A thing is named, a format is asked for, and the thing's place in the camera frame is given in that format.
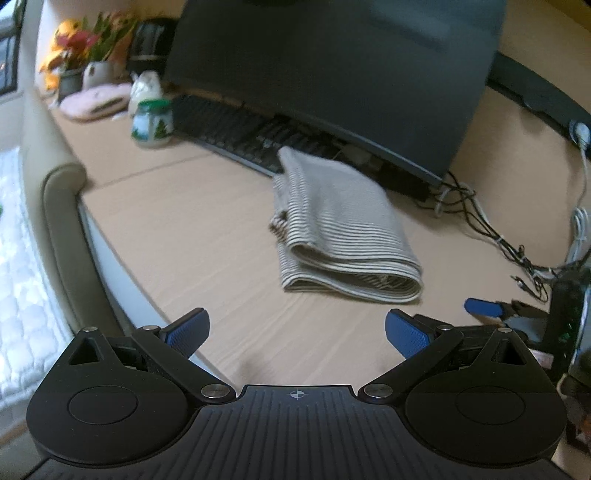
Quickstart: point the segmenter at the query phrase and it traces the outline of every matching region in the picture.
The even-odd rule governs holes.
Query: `black keyboard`
[[[175,131],[181,137],[269,176],[283,172],[277,156],[281,147],[324,158],[339,153],[329,135],[306,134],[281,115],[269,119],[194,95],[176,97],[173,114]]]

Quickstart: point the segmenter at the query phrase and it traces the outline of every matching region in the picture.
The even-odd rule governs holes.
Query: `computer monitor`
[[[318,127],[431,184],[472,119],[505,0],[188,0],[165,78]]]

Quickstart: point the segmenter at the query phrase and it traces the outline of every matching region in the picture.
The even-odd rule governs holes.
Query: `blue gripper pad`
[[[404,358],[412,357],[430,343],[428,334],[393,312],[386,315],[386,338]]]
[[[193,355],[209,336],[209,315],[196,309],[160,331],[160,338],[185,358]]]
[[[464,309],[471,315],[482,315],[485,317],[499,318],[504,310],[497,302],[479,299],[467,299],[464,302]]]

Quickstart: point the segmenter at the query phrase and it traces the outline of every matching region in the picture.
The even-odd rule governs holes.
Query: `white mattress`
[[[38,256],[17,150],[0,153],[0,436],[72,339]]]

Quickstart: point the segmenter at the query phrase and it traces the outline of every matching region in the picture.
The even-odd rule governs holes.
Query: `glass jar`
[[[140,147],[162,147],[170,142],[173,131],[173,109],[170,100],[145,100],[139,103],[131,137]]]

